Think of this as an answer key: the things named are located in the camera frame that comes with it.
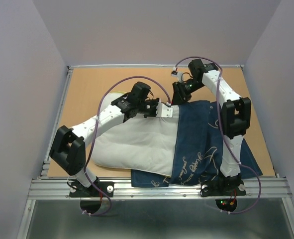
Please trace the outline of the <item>white pillow yellow underside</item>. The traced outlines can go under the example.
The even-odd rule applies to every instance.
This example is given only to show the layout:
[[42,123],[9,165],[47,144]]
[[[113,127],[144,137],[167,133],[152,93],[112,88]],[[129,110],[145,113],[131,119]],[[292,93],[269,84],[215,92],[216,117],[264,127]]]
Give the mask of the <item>white pillow yellow underside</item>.
[[142,114],[114,126],[95,140],[91,159],[96,165],[171,176],[179,122],[179,107],[171,118]]

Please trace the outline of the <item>blue denim pillowcase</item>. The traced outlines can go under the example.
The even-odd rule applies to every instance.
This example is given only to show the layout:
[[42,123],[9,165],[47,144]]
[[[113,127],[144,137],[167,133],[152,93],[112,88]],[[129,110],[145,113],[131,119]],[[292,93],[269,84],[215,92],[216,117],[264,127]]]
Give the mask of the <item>blue denim pillowcase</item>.
[[223,143],[218,128],[216,102],[196,101],[173,107],[179,111],[177,139],[169,177],[131,171],[131,185],[139,188],[193,186],[217,180]]

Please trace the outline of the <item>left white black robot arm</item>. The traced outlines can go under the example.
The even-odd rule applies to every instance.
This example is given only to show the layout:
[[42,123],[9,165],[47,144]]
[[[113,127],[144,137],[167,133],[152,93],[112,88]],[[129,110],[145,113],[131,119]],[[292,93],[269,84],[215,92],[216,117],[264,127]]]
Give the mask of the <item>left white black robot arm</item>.
[[137,82],[132,90],[113,101],[96,116],[71,128],[59,127],[54,137],[49,156],[68,175],[73,176],[81,184],[81,190],[87,196],[98,192],[97,177],[87,171],[86,148],[94,145],[94,139],[109,129],[122,124],[137,114],[145,117],[156,117],[159,98],[148,99],[150,86]]

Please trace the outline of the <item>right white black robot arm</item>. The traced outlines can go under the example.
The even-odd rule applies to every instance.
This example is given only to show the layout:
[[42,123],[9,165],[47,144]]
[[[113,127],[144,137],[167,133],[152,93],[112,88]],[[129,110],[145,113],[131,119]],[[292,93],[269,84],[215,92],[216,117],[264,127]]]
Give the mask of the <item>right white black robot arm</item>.
[[221,178],[216,188],[221,194],[228,194],[234,185],[241,183],[242,165],[240,161],[241,145],[251,121],[251,100],[236,93],[224,80],[223,69],[212,60],[203,62],[201,57],[189,57],[190,78],[184,80],[178,65],[172,68],[171,75],[178,80],[173,86],[173,105],[188,102],[192,93],[207,87],[216,97],[218,129],[223,140]]

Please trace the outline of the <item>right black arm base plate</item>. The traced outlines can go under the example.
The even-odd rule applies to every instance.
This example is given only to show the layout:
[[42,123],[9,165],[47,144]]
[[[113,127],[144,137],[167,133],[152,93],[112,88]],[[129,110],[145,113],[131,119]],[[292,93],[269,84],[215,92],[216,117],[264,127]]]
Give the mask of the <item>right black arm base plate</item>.
[[227,196],[245,196],[246,190],[243,181],[225,185],[219,181],[205,181],[201,184],[200,195],[202,197],[227,197]]

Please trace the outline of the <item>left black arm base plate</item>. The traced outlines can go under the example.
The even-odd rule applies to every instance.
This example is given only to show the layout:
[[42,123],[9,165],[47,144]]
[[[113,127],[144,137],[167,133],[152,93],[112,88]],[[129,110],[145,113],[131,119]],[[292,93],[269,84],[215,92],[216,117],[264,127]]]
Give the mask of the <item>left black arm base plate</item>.
[[[70,188],[69,196],[71,198],[98,198],[100,196],[103,196],[97,189],[95,189],[93,186],[90,186],[88,188],[84,187],[80,182],[78,181],[67,181],[67,185]],[[97,187],[103,191],[105,194],[107,194],[109,197],[113,197],[113,191],[114,191],[114,183],[111,181],[99,181],[97,183]]]

